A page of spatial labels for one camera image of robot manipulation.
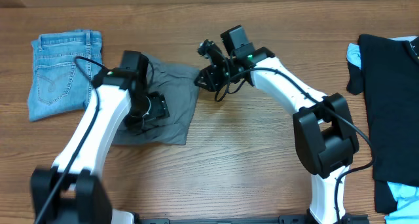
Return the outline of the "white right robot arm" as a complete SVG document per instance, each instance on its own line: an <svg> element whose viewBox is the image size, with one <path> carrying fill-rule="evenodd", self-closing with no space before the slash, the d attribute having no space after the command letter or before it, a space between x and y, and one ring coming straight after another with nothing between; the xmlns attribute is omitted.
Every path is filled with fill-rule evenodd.
<svg viewBox="0 0 419 224"><path fill-rule="evenodd" d="M227 54L210 40L198 47L210 65L199 72L196 86L221 102L230 86L249 83L273 97L293 119L295 149L311 175L312 199L302 223L351 223L344 208L344 183L359 150L357 128L340 94L326 95L287 70L267 48L250 42L227 44Z"/></svg>

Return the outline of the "grey cotton shorts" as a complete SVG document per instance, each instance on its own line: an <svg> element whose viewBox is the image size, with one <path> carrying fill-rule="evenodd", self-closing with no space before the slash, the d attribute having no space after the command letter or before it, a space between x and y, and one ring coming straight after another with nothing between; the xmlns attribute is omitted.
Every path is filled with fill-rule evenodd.
<svg viewBox="0 0 419 224"><path fill-rule="evenodd" d="M185 145L192 121L199 88L194 79L199 70L185 64L168 63L146 53L154 66L148 70L149 90L165 97L169 117L151 122L139 122L127 127L121 124L115 134L113 145L142 145L165 143Z"/></svg>

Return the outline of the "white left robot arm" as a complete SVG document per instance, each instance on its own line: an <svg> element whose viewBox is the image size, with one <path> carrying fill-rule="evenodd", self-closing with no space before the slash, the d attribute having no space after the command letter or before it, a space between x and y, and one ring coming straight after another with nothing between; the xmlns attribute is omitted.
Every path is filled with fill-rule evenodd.
<svg viewBox="0 0 419 224"><path fill-rule="evenodd" d="M158 92L142 89L135 71L101 70L92 80L95 92L74 135L50 169L31 177L36 223L139 223L139 215L114 209L101 183L103 166L121 123L168 117Z"/></svg>

